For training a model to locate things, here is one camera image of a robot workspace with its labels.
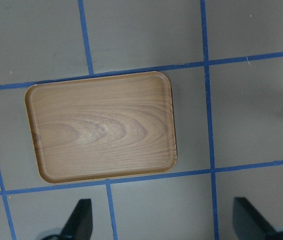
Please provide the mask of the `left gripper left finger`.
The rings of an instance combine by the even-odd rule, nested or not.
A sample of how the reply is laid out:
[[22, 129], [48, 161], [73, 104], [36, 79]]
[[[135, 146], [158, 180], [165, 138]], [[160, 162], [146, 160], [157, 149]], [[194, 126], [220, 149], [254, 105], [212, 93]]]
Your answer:
[[92, 201], [80, 199], [61, 233], [63, 240], [90, 240], [92, 236]]

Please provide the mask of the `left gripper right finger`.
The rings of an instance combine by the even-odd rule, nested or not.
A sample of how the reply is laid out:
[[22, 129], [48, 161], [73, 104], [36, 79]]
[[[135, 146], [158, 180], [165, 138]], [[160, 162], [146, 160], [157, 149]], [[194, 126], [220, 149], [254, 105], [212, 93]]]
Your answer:
[[265, 240], [276, 233], [271, 224], [245, 197], [235, 197], [232, 205], [232, 226], [239, 240]]

